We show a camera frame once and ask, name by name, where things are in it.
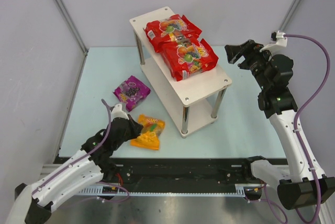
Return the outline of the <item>orange mango candy bag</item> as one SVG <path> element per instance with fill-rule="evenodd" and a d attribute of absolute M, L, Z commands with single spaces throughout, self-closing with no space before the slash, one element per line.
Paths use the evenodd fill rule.
<path fill-rule="evenodd" d="M 130 145 L 154 151 L 159 150 L 159 136 L 165 128 L 165 122 L 163 120 L 141 114 L 138 117 L 138 123 L 143 126 L 143 129 L 141 130 L 140 136 L 130 141 Z"/>

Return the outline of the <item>red candy bag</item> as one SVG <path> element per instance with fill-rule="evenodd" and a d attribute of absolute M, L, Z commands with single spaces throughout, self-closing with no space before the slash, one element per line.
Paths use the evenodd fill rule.
<path fill-rule="evenodd" d="M 143 30 L 156 53 L 162 50 L 164 44 L 191 37 L 197 39 L 202 33 L 202 30 L 185 15 L 179 14 L 149 22 Z"/>
<path fill-rule="evenodd" d="M 218 56 L 205 39 L 189 38 L 162 46 L 161 56 L 177 82 L 216 67 Z"/>

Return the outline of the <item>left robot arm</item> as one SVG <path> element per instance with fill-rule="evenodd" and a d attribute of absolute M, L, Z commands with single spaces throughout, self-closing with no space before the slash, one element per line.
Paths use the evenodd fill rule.
<path fill-rule="evenodd" d="M 124 142 L 140 136 L 143 126 L 132 118 L 117 117 L 106 129 L 87 139 L 74 156 L 43 179 L 32 184 L 21 223 L 46 223 L 52 213 L 72 196 L 95 183 L 111 182 L 118 168 L 111 158 Z"/>

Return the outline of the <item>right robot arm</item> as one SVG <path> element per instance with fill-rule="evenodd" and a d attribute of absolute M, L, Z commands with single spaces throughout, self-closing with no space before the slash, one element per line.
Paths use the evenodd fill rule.
<path fill-rule="evenodd" d="M 298 107 L 288 89 L 294 61 L 273 54 L 268 47 L 248 40 L 226 45 L 228 63 L 251 71 L 261 91 L 259 109 L 275 129 L 286 155 L 289 173 L 284 173 L 266 158 L 246 159 L 248 177 L 257 178 L 277 190 L 281 204 L 288 210 L 321 205 L 334 193 L 334 177 L 328 177 L 312 154 L 298 116 Z"/>

